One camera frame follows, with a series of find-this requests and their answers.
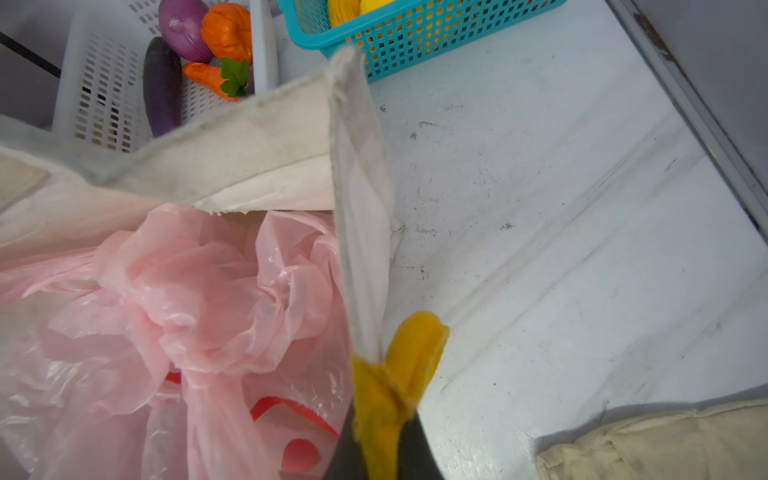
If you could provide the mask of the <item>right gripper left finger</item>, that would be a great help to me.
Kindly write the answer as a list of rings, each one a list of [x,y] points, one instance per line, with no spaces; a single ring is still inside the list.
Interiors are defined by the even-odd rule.
[[[353,435],[354,404],[348,409],[334,455],[323,476],[324,480],[367,480],[368,473],[362,449]]]

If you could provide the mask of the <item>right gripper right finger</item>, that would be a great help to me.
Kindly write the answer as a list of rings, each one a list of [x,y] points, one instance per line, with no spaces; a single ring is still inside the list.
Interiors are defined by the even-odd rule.
[[[400,433],[398,444],[398,480],[443,480],[430,449],[420,417],[415,414]]]

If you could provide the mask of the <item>pink plastic grocery bag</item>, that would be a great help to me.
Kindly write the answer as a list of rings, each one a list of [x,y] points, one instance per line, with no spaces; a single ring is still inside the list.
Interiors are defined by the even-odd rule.
[[[319,479],[352,397],[334,220],[183,206],[96,247],[6,262],[33,323],[1,439],[33,479]]]

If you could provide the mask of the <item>white canvas tote bag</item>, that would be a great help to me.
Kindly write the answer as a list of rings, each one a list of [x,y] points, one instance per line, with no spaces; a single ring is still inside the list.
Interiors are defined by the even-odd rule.
[[[449,330],[433,314],[382,335],[402,231],[391,166],[360,54],[207,114],[118,158],[104,180],[64,165],[72,142],[1,123],[1,267],[96,247],[164,205],[250,226],[268,212],[326,213],[339,242],[355,418],[368,479],[397,479],[403,425],[417,413]],[[1,307],[1,367],[32,322]]]

